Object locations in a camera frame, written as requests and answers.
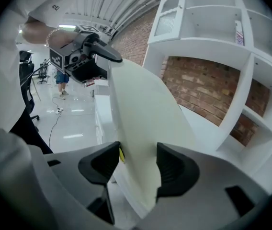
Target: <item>white sleeve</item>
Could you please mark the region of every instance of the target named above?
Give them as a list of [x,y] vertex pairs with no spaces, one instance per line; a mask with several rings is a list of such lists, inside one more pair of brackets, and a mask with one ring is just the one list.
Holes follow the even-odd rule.
[[64,14],[75,0],[47,0],[29,13],[29,16],[45,23],[47,26],[57,27]]

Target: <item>white cabinet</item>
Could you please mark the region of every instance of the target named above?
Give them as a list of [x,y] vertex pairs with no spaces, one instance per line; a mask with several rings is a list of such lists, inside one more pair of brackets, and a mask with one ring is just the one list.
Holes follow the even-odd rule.
[[[235,21],[241,21],[245,44],[235,43]],[[150,33],[143,67],[159,75],[167,56],[193,57],[240,70],[232,104],[219,127],[184,109],[206,153],[233,163],[255,175],[272,155],[272,12],[262,0],[162,0]],[[245,102],[252,79],[271,89],[264,117]],[[231,136],[241,114],[258,126],[244,147]],[[203,119],[205,128],[199,129]]]

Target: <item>sticker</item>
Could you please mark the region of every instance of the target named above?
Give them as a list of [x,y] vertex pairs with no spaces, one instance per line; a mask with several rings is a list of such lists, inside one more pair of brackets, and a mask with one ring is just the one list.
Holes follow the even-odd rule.
[[125,155],[123,154],[121,148],[119,148],[119,158],[123,163],[125,163]]
[[58,68],[61,72],[63,71],[63,57],[52,49],[50,49],[50,63]]
[[90,26],[90,25],[80,25],[80,27],[82,28],[83,31],[87,31],[87,32],[100,32],[100,31],[97,30],[94,26]]

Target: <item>black gripper pad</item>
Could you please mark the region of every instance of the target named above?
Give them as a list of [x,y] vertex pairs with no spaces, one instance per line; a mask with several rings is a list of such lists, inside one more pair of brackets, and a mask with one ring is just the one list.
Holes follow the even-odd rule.
[[161,176],[156,201],[159,197],[183,195],[196,184],[200,176],[200,169],[193,159],[160,142],[157,143],[156,164]]
[[119,162],[120,142],[113,142],[79,161],[79,172],[91,183],[106,187]]

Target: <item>ceiling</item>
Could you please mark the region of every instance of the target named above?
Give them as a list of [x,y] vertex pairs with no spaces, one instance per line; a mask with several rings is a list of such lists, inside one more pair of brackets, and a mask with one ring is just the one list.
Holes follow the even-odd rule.
[[[76,0],[61,24],[92,25],[113,35],[138,16],[159,4],[160,0]],[[21,35],[17,42],[25,43]]]

